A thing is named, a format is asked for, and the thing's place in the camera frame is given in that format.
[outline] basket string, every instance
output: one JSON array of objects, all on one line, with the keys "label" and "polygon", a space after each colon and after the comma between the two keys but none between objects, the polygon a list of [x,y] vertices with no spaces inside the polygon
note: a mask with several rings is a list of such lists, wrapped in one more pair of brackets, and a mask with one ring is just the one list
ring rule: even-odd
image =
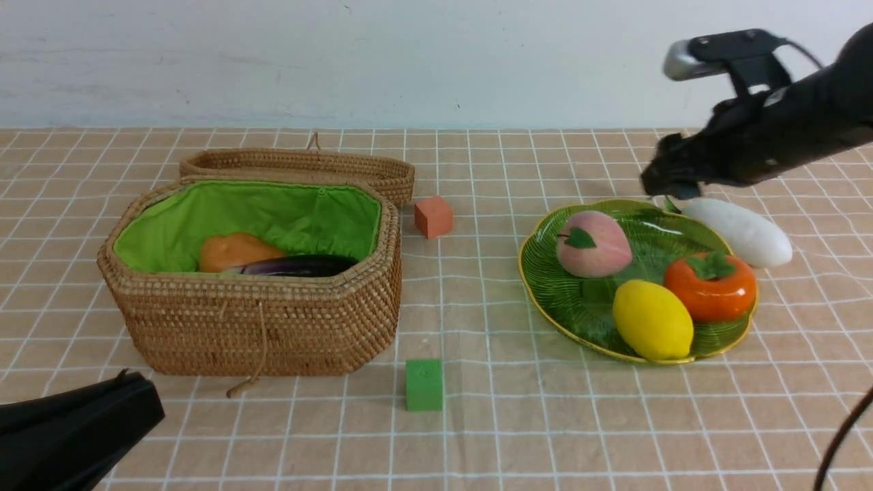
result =
[{"label": "basket string", "polygon": [[315,144],[315,148],[317,151],[321,151],[321,145],[319,145],[319,132],[313,131],[313,135],[309,137],[309,143],[306,145],[306,149],[311,149]]},{"label": "basket string", "polygon": [[267,324],[264,321],[264,304],[260,301],[258,302],[258,314],[260,315],[261,321],[261,363],[258,364],[258,367],[255,369],[254,373],[243,382],[230,387],[227,391],[227,398],[233,399],[234,397],[242,394],[243,392],[249,390],[254,387],[255,384],[258,383],[258,380],[261,375],[261,370],[264,369],[264,365],[267,363]]}]

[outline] green fabric lining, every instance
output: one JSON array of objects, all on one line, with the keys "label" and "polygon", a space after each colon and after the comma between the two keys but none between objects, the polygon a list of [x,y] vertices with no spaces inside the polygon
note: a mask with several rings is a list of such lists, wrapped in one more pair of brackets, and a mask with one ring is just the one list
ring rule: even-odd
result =
[{"label": "green fabric lining", "polygon": [[143,273],[196,272],[203,241],[248,232],[289,256],[373,253],[382,204],[353,186],[200,181],[147,208],[114,250]]}]

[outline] yellow plate rim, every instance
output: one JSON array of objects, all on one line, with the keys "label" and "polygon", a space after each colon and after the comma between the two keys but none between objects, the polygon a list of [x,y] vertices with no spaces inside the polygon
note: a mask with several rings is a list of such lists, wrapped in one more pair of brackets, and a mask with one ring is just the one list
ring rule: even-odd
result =
[{"label": "yellow plate rim", "polygon": [[631,363],[651,364],[651,365],[681,365],[681,364],[691,363],[691,362],[694,362],[697,360],[703,360],[706,358],[712,358],[715,356],[724,355],[724,353],[727,353],[731,349],[736,348],[737,345],[739,345],[741,342],[743,342],[746,339],[746,337],[748,336],[749,331],[752,330],[752,318],[754,317],[755,313],[758,311],[758,302],[760,300],[760,288],[758,289],[758,292],[755,295],[755,302],[752,304],[752,308],[749,309],[748,321],[746,322],[746,326],[743,328],[742,334],[740,335],[739,338],[737,338],[736,341],[732,342],[731,344],[725,346],[722,349],[719,349],[718,351],[713,351],[712,353],[707,353],[705,355],[698,355],[698,356],[688,356],[686,358],[681,358],[678,360],[653,361],[653,360],[647,360],[647,359],[639,357],[639,356],[628,356],[628,355],[624,355],[622,353],[616,353],[612,349],[603,348],[599,344],[594,344],[593,342],[582,339],[579,336],[573,334],[572,332],[570,332],[569,330],[567,330],[566,328],[561,326],[558,322],[555,321],[555,319],[553,319],[549,314],[547,314],[545,310],[543,310],[543,307],[540,305],[540,303],[537,301],[536,297],[533,295],[533,291],[531,290],[531,286],[530,286],[530,284],[528,284],[527,277],[525,276],[525,268],[522,266],[522,256],[524,255],[525,248],[527,247],[528,242],[530,242],[531,239],[533,238],[533,236],[535,236],[537,234],[537,231],[546,222],[546,220],[550,216],[552,216],[553,214],[555,214],[559,211],[569,210],[572,208],[579,208],[580,206],[590,209],[592,206],[595,206],[596,204],[608,204],[608,203],[643,204],[645,206],[650,207],[653,210],[658,210],[658,211],[662,212],[664,215],[679,217],[683,220],[688,220],[690,222],[693,222],[697,225],[704,227],[705,229],[709,230],[710,232],[712,232],[718,238],[718,240],[720,240],[721,243],[725,245],[725,248],[727,249],[728,253],[733,255],[733,250],[731,249],[731,246],[727,243],[727,241],[724,238],[721,237],[721,235],[718,234],[718,232],[715,232],[713,229],[706,226],[705,224],[703,224],[699,220],[696,220],[696,219],[690,218],[690,217],[686,217],[685,215],[683,215],[681,213],[674,213],[673,211],[664,210],[663,208],[660,208],[652,203],[648,203],[648,202],[640,201],[640,200],[636,200],[636,199],[610,198],[610,199],[602,199],[600,201],[595,201],[591,204],[584,204],[583,203],[583,204],[571,204],[568,206],[562,206],[560,208],[557,208],[555,210],[552,210],[552,211],[549,211],[548,213],[546,213],[546,215],[543,218],[541,218],[540,221],[537,222],[537,224],[533,227],[533,232],[525,238],[525,241],[521,243],[521,247],[519,248],[519,255],[517,258],[517,266],[519,269],[519,276],[521,277],[521,282],[525,285],[525,290],[527,291],[528,298],[531,299],[531,303],[533,303],[533,305],[537,308],[537,310],[540,311],[540,314],[543,317],[545,317],[546,320],[548,320],[549,323],[551,323],[552,326],[555,329],[557,329],[559,332],[561,332],[564,336],[581,344],[582,346],[585,346],[589,349],[597,351],[603,355],[613,357],[617,360],[622,360],[624,362],[631,362]]}]

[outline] white wall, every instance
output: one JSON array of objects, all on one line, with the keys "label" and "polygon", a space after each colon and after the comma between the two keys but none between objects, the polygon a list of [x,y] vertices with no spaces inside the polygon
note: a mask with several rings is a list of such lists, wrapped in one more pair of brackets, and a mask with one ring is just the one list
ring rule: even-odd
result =
[{"label": "white wall", "polygon": [[761,27],[829,63],[871,20],[870,0],[0,0],[0,126],[699,126],[731,90],[668,81],[673,41]]}]

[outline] orange cube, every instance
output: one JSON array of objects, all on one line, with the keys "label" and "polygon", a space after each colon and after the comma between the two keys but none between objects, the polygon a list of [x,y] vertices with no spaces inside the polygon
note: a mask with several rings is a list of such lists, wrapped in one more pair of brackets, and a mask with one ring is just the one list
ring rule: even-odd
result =
[{"label": "orange cube", "polygon": [[454,213],[442,197],[434,196],[416,203],[416,228],[428,239],[451,232]]}]

